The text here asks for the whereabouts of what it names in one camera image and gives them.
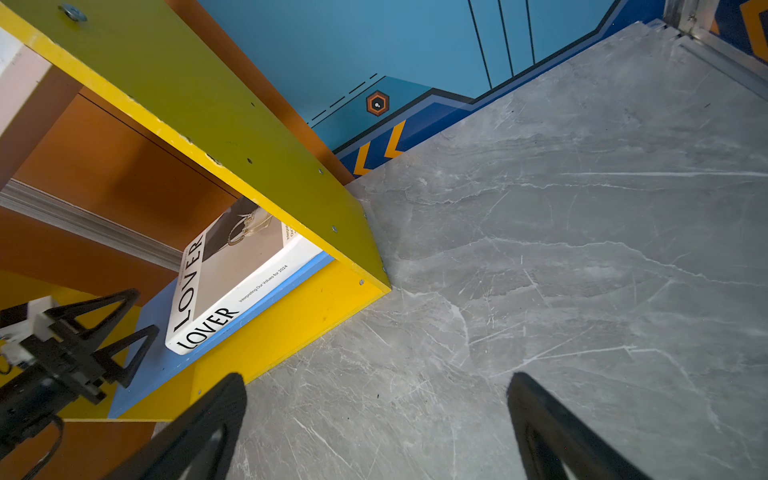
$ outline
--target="blue shelf surface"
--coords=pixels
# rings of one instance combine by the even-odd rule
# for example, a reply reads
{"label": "blue shelf surface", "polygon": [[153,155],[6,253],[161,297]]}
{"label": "blue shelf surface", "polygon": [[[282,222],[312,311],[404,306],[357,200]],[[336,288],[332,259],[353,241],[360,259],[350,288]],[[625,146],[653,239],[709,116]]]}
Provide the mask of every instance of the blue shelf surface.
{"label": "blue shelf surface", "polygon": [[[301,285],[312,275],[319,272],[322,268],[333,261],[328,253],[322,252],[311,259],[307,265],[303,266],[298,272],[288,277],[275,290],[269,292],[264,298],[259,300],[256,305],[250,307],[242,315],[238,316],[233,322],[228,323],[223,329],[203,342],[196,349],[187,355],[177,355],[165,347],[165,331],[170,319],[171,302],[174,297],[174,287],[176,280],[169,283],[152,300],[147,302],[141,309],[141,315],[136,325],[136,330],[143,329],[149,325],[157,325],[160,333],[150,347],[144,361],[139,366],[131,385],[128,388],[118,386],[114,395],[114,401],[109,411],[109,418],[116,419],[126,413],[131,407],[135,406],[141,400],[147,398],[152,392],[159,389],[165,382],[174,378],[182,370],[195,363],[201,356],[211,351],[215,346],[222,343],[225,339],[235,333],[243,325],[259,316],[264,310],[270,308],[278,300],[283,298],[293,289]],[[131,361],[141,342],[136,342],[128,351],[126,364]]]}

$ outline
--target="metal screw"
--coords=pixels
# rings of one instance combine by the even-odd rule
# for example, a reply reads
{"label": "metal screw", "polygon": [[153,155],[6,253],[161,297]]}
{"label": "metal screw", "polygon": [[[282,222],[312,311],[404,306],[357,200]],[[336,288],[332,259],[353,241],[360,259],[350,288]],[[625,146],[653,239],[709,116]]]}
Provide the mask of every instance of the metal screw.
{"label": "metal screw", "polygon": [[85,16],[85,13],[81,12],[74,6],[69,5],[68,3],[62,3],[58,6],[58,9],[64,12],[64,15],[67,15],[73,22],[88,21],[88,17]]}

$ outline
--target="hexagon icon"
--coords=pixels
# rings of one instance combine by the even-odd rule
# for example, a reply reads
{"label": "hexagon icon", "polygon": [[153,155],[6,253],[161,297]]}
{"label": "hexagon icon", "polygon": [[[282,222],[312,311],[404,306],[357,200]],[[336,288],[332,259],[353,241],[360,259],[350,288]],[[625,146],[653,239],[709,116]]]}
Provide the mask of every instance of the hexagon icon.
{"label": "hexagon icon", "polygon": [[366,109],[376,117],[385,114],[389,111],[389,95],[374,91],[366,98]]}

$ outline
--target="book cover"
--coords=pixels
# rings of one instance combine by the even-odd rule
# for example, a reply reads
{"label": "book cover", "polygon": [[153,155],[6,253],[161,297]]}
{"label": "book cover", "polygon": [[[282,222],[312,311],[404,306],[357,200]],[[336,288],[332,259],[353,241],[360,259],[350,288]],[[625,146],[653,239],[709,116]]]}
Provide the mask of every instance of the book cover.
{"label": "book cover", "polygon": [[251,200],[239,199],[184,250],[166,347],[189,353],[321,251]]}

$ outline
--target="black stripe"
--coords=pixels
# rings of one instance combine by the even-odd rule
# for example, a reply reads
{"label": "black stripe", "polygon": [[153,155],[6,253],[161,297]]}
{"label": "black stripe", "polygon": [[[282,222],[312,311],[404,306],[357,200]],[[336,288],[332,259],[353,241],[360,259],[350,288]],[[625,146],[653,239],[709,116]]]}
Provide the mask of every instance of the black stripe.
{"label": "black stripe", "polygon": [[504,30],[504,44],[507,45],[507,58],[509,59],[509,74],[514,77],[515,69],[512,68],[512,54],[509,53],[509,40],[507,39],[507,25],[504,24],[504,12],[502,12],[502,0],[498,0],[498,16],[502,17],[502,30]]}
{"label": "black stripe", "polygon": [[478,30],[477,22],[475,22],[475,11],[472,10],[472,0],[467,0],[467,3],[469,3],[469,14],[472,16],[472,24],[475,26],[475,33],[478,36],[478,45],[480,45],[480,56],[482,56],[482,64],[483,66],[485,66],[485,76],[488,77],[488,88],[493,88],[493,84],[491,83],[491,74],[488,73],[488,64],[485,63],[485,53],[482,50],[482,42],[480,41],[480,31]]}
{"label": "black stripe", "polygon": [[531,9],[528,7],[528,0],[525,0],[525,14],[528,15],[528,36],[531,37],[531,60],[536,65],[536,53],[533,51],[533,28],[531,28]]}
{"label": "black stripe", "polygon": [[[371,87],[372,87],[373,85],[375,85],[375,84],[379,83],[381,80],[384,80],[385,78],[386,78],[386,75],[382,76],[382,77],[381,77],[379,80],[377,80],[377,81],[374,81],[374,82],[371,84]],[[361,90],[361,91],[360,91],[360,93],[358,93],[358,94],[357,94],[357,95],[355,95],[354,97],[350,98],[350,99],[349,99],[349,100],[348,100],[348,101],[347,101],[347,102],[346,102],[344,105],[342,105],[341,107],[338,107],[338,108],[336,109],[336,111],[339,111],[339,110],[341,110],[342,108],[344,108],[344,106],[345,106],[346,104],[348,104],[349,102],[351,102],[351,101],[352,101],[352,100],[354,100],[355,98],[358,98],[360,95],[362,95],[362,94],[366,93],[366,92],[368,91],[368,88],[366,88],[365,90]],[[323,123],[323,122],[326,120],[326,118],[328,118],[328,117],[330,117],[330,115],[327,115],[327,116],[326,116],[324,119],[322,119],[321,121],[319,121],[319,122],[317,122],[316,124],[314,124],[314,125],[313,125],[311,128],[314,128],[314,127],[316,127],[316,126],[318,126],[318,125],[322,124],[322,123]]]}
{"label": "black stripe", "polygon": [[366,83],[365,83],[365,82],[363,82],[362,84],[360,84],[360,85],[358,85],[358,86],[354,87],[352,90],[348,91],[347,93],[348,93],[348,94],[351,94],[352,92],[354,92],[354,91],[355,91],[355,90],[357,90],[358,88],[362,87],[364,84],[366,84]]}

